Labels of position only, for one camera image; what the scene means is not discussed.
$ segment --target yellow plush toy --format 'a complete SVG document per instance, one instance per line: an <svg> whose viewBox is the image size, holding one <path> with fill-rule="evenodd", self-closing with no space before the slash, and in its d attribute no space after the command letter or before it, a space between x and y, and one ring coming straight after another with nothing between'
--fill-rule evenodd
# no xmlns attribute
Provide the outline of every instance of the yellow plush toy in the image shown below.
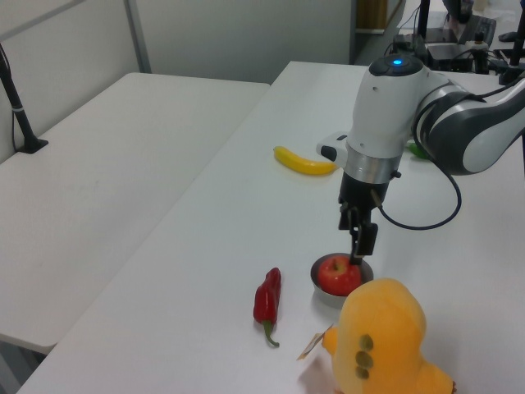
<svg viewBox="0 0 525 394"><path fill-rule="evenodd" d="M451 394L452 379L419 350L427 323L418 301L394 279L354 290L322 345L344 394Z"/></svg>

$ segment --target banana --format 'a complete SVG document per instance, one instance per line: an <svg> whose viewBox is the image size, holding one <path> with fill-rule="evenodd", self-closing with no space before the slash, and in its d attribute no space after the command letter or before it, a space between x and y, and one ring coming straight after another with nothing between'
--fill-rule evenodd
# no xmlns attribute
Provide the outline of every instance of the banana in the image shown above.
<svg viewBox="0 0 525 394"><path fill-rule="evenodd" d="M307 158L301 158L284 146L276 146L273 149L273 155L279 163L301 174L327 175L334 172L337 168L334 163L316 162Z"/></svg>

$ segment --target green object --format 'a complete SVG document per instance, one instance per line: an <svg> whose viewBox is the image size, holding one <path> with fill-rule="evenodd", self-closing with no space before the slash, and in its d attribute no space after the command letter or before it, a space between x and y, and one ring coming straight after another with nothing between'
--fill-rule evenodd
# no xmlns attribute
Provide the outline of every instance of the green object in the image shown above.
<svg viewBox="0 0 525 394"><path fill-rule="evenodd" d="M427 154L424 153L422 150L420 150L420 148L418 148L415 142L411 142L409 144L409 151L412 152L413 155L416 156L417 158L428 160Z"/></svg>
<svg viewBox="0 0 525 394"><path fill-rule="evenodd" d="M264 335L266 335L266 339L268 339L268 342L270 342L275 347L279 347L279 342L275 342L272 340L272 337L270 335L272 334L273 324L270 320L263 320L262 326L264 327Z"/></svg>

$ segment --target metal bowl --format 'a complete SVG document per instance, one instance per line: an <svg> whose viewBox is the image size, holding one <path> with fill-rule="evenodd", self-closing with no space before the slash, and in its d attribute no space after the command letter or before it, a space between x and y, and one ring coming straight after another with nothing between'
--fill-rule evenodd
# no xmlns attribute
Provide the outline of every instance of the metal bowl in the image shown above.
<svg viewBox="0 0 525 394"><path fill-rule="evenodd" d="M341 255L349 257L348 253L327 254L327 255L322 256L320 259L318 259L313 264L312 269L310 269L310 278L312 279L312 283L313 283L313 293L323 304L328 305L332 308L337 308L337 309L341 309L343 307L343 304L346 301L347 295L332 295L330 293L326 293L319 286L319 282L317 281L317 273L319 272L319 268L321 267L321 263L323 261L325 261L326 259L329 259L330 257L341 256ZM370 282L374 278L374 273L372 271L372 268L364 260L361 260L361 264L359 265L359 271L361 272L361 284Z"/></svg>

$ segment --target red apple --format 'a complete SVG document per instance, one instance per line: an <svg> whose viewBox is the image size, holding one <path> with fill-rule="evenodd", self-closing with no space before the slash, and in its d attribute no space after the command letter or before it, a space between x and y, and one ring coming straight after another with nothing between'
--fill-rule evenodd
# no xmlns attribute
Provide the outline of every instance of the red apple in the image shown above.
<svg viewBox="0 0 525 394"><path fill-rule="evenodd" d="M347 296L361 285L361 272L359 266L350 264L348 256L335 254L321 263L317 281L326 293Z"/></svg>

